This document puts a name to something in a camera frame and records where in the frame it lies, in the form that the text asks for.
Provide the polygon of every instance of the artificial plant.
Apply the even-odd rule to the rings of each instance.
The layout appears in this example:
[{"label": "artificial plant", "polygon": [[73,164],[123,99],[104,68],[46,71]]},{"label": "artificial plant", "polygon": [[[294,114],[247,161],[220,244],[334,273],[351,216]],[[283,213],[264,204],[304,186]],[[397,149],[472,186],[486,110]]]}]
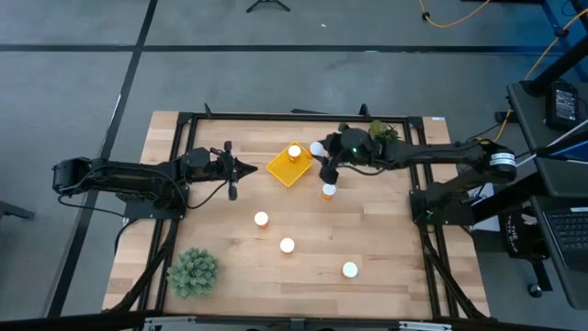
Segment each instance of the artificial plant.
[{"label": "artificial plant", "polygon": [[398,133],[389,124],[379,120],[374,120],[369,124],[369,135],[378,141],[395,141],[398,139]]},{"label": "artificial plant", "polygon": [[167,269],[167,281],[182,299],[208,295],[217,282],[219,264],[209,252],[191,248]]}]

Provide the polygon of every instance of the keyboard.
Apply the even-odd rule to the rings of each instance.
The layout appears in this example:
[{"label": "keyboard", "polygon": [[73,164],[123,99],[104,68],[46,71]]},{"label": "keyboard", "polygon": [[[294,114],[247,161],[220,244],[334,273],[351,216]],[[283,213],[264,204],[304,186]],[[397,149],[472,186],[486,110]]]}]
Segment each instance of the keyboard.
[{"label": "keyboard", "polygon": [[545,211],[544,215],[566,267],[588,272],[588,207]]}]

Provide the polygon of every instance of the potted plant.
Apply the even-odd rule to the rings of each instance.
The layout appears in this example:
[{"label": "potted plant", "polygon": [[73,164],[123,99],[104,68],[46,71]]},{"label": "potted plant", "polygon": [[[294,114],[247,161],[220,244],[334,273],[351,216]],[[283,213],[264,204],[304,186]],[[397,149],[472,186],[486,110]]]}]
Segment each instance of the potted plant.
[{"label": "potted plant", "polygon": [[167,269],[167,281],[182,299],[209,295],[217,282],[219,264],[205,250],[191,248]]}]

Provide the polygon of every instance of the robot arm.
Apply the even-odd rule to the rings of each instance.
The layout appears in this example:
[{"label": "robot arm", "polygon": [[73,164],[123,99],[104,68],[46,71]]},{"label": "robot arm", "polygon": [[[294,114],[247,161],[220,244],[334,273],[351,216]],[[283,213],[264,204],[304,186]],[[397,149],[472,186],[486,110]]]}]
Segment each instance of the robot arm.
[{"label": "robot arm", "polygon": [[[154,210],[182,210],[187,206],[186,184],[225,180],[229,199],[237,199],[236,182],[257,170],[232,157],[231,142],[225,150],[193,149],[171,162],[142,165],[112,162],[107,159],[75,158],[53,167],[53,190],[60,196],[72,196],[89,190],[116,193],[130,203],[149,204]],[[210,154],[217,155],[216,161]]]},{"label": "robot arm", "polygon": [[446,183],[429,186],[424,193],[427,209],[447,205],[455,197],[468,200],[468,190],[485,183],[504,184],[516,178],[513,152],[489,140],[412,145],[397,139],[379,139],[367,131],[349,128],[342,123],[339,133],[329,134],[320,143],[328,156],[316,158],[322,163],[320,177],[327,184],[335,184],[339,176],[337,167],[346,165],[381,170],[431,164],[471,166],[471,170]]}]

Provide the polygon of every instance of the black metal frame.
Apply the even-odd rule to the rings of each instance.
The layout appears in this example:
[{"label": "black metal frame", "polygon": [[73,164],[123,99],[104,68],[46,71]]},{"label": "black metal frame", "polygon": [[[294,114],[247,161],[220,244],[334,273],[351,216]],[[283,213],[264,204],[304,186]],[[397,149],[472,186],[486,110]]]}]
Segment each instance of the black metal frame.
[{"label": "black metal frame", "polygon": [[[331,121],[331,122],[370,122],[372,120],[381,120],[390,124],[401,124],[404,128],[404,139],[407,143],[413,141],[412,130],[416,130],[419,137],[419,143],[426,143],[424,136],[424,125],[423,119],[420,117],[392,117],[392,116],[372,116],[369,114],[368,108],[362,105],[358,115],[330,115],[316,113],[312,111],[300,111],[295,109],[291,114],[263,114],[263,113],[212,113],[208,105],[205,104],[205,111],[200,113],[179,113],[178,119],[175,126],[174,140],[172,143],[172,149],[170,153],[170,159],[177,157],[179,144],[182,140],[182,132],[184,126],[189,124],[189,131],[187,137],[186,150],[190,150],[194,146],[194,138],[196,136],[196,129],[198,126],[198,120],[295,120],[295,121]],[[433,173],[429,165],[424,165],[424,173],[427,184],[433,182]],[[411,181],[413,189],[420,189],[420,181],[416,166],[410,167]],[[122,328],[135,327],[139,329],[145,323],[146,318],[150,317],[165,317],[172,318],[174,315],[164,314],[164,298],[167,288],[167,280],[165,276],[160,278],[158,286],[158,292],[156,294],[156,302],[154,310],[146,310],[147,297],[149,295],[149,289],[151,287],[151,280],[149,274],[153,274],[153,271],[158,267],[157,264],[152,262],[155,260],[155,252],[158,251],[158,246],[161,240],[161,232],[163,228],[164,220],[156,220],[153,228],[153,237],[150,245],[149,259],[147,261],[146,271],[141,275],[141,286],[143,290],[139,297],[138,311],[128,312],[132,302],[125,302],[119,304],[118,308],[112,311],[104,312],[103,314],[89,314],[89,315],[78,315],[71,317],[58,317],[58,318],[47,318],[47,319],[36,319],[36,320],[23,320],[23,321],[10,321],[0,323],[0,328],[10,325],[12,329],[23,330],[33,329],[38,330],[77,330],[80,325],[89,325],[87,329],[101,329],[101,330],[118,330]],[[175,237],[177,235],[177,229],[179,220],[171,221],[170,232],[168,233],[167,240],[165,241],[169,246],[167,247],[166,255],[163,258],[162,271],[164,272],[167,267],[171,264],[173,257]],[[481,314],[473,305],[473,303],[467,298],[465,293],[461,290],[456,281],[452,278],[447,249],[445,247],[445,237],[443,236],[443,229],[441,226],[435,228],[435,237],[437,239],[438,253],[433,247],[429,233],[426,229],[426,225],[419,224],[419,232],[422,241],[423,256],[424,256],[424,268],[427,278],[427,286],[429,289],[429,299],[431,303],[431,311],[433,319],[427,323],[445,323],[443,321],[451,321],[451,323],[458,323],[460,325],[467,325],[468,327],[476,326],[479,330],[493,330],[496,327],[512,327],[513,329],[525,329],[520,325],[508,325],[498,323],[497,321],[488,318]],[[444,280],[448,307],[450,316],[443,316],[440,310],[440,304],[438,299],[437,288],[435,285],[435,271],[439,273],[441,278]],[[469,320],[464,320],[458,316],[458,308],[456,302],[462,307],[464,313]],[[289,325],[291,329],[303,330],[305,327],[310,325],[324,325],[324,326],[363,326],[363,327],[387,327],[387,328],[398,328],[401,326],[407,326],[410,323],[419,323],[423,321],[400,321],[400,320],[371,320],[371,319],[336,319],[336,318],[300,318],[300,317],[251,317],[251,316],[182,316],[177,317],[182,321],[192,323],[218,323],[218,324],[242,324],[242,325]],[[163,320],[148,320],[147,325],[157,327],[159,321]]]}]

